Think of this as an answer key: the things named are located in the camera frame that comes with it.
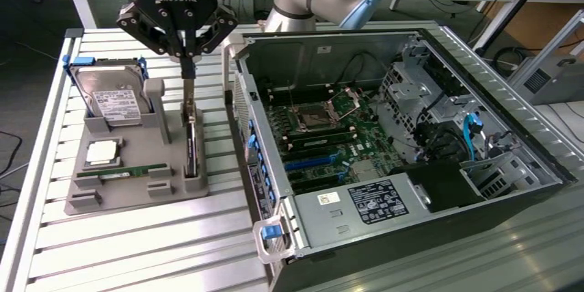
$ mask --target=motherboard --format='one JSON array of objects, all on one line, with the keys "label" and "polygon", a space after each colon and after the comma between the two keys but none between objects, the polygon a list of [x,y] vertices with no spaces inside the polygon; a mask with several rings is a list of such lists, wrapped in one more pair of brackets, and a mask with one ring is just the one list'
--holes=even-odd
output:
[{"label": "motherboard", "polygon": [[298,194],[368,181],[403,165],[362,89],[268,92],[264,108]]}]

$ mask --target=metal slotted table surface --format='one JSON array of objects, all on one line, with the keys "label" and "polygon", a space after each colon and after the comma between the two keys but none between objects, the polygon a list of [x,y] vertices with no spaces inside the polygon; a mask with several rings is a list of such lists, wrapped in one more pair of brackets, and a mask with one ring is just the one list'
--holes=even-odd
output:
[{"label": "metal slotted table surface", "polygon": [[[415,23],[440,31],[435,23]],[[371,23],[366,28],[411,24]],[[242,26],[239,31],[258,28]],[[82,38],[66,39],[62,55],[67,53],[144,56],[151,77],[166,79],[164,106],[179,108],[178,64],[119,29],[86,30]],[[0,264],[0,291],[268,291],[227,125],[220,51],[203,57],[198,75],[211,195],[67,216],[84,103],[58,67]],[[307,291],[554,291],[583,277],[583,199],[584,189],[575,185],[494,230]]]}]

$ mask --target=green circuit board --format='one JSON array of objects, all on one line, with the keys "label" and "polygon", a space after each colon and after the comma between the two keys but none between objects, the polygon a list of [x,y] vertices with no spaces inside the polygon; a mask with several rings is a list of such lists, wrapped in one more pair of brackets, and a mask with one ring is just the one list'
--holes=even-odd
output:
[{"label": "green circuit board", "polygon": [[[354,90],[335,92],[331,102],[266,106],[298,193],[379,178],[404,164],[366,99]],[[331,163],[288,169],[331,156]]]}]

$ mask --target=power supply label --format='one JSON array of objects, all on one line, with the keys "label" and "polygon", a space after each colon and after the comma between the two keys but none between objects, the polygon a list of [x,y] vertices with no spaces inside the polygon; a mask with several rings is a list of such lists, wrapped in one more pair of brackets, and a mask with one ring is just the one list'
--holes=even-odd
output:
[{"label": "power supply label", "polygon": [[350,188],[348,193],[362,220],[368,225],[410,213],[390,179]]},{"label": "power supply label", "polygon": [[94,97],[107,121],[140,119],[134,90],[94,92]]}]

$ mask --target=robotic arm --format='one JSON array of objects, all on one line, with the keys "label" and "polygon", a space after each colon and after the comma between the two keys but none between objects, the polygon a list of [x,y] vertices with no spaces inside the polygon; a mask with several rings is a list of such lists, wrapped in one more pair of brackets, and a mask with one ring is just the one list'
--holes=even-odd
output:
[{"label": "robotic arm", "polygon": [[[224,0],[134,0],[120,12],[118,26],[158,54],[168,53],[182,64],[184,79],[183,122],[187,126],[186,176],[198,176],[195,143],[195,62],[211,53],[238,26]],[[200,36],[196,31],[212,19]]]}]

